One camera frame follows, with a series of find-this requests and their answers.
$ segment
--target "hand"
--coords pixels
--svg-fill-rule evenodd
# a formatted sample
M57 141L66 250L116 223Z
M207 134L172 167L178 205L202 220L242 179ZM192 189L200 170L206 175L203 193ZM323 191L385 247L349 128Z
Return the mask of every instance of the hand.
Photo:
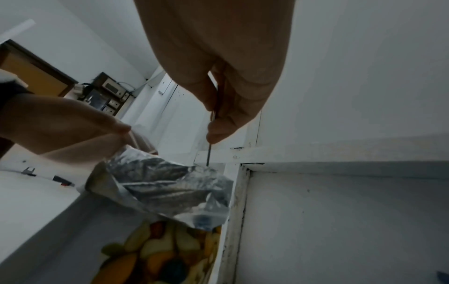
M131 130L129 125L85 103L69 99L17 95L1 110L0 125L0 137L36 154L75 146L76 151L65 151L64 157L53 155L63 162L101 160L125 144L132 145L128 135ZM88 143L88 147L80 147L86 146L88 140L106 134L110 136L102 143ZM71 159L68 159L67 153L72 155Z
M208 111L217 111L208 127L210 143L257 116L282 72L294 0L135 3L162 67Z

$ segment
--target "printed fruit picture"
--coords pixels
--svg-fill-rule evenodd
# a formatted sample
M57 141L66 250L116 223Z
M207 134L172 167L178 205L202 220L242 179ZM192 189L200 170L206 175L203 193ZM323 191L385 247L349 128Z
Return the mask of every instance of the printed fruit picture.
M103 246L91 284L206 284L217 257L221 227L212 232L173 221L144 221L123 244Z

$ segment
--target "foil bag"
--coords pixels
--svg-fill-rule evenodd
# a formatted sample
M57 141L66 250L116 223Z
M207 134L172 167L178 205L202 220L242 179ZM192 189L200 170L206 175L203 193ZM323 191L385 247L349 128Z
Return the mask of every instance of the foil bag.
M124 146L95 166L85 189L123 206L210 231L228 218L232 184L214 169L184 166Z

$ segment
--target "ceiling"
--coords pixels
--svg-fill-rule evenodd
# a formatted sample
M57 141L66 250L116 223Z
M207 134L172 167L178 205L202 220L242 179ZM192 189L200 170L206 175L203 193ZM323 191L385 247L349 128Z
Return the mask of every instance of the ceiling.
M159 64L132 0L59 1L145 78L151 77Z

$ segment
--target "aluminum foil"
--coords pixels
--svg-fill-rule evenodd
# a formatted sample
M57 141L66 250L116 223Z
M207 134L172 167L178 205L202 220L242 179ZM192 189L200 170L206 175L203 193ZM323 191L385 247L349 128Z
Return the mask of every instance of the aluminum foil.
M184 166L125 146L95 166L85 189L210 231L228 218L232 183L214 169Z

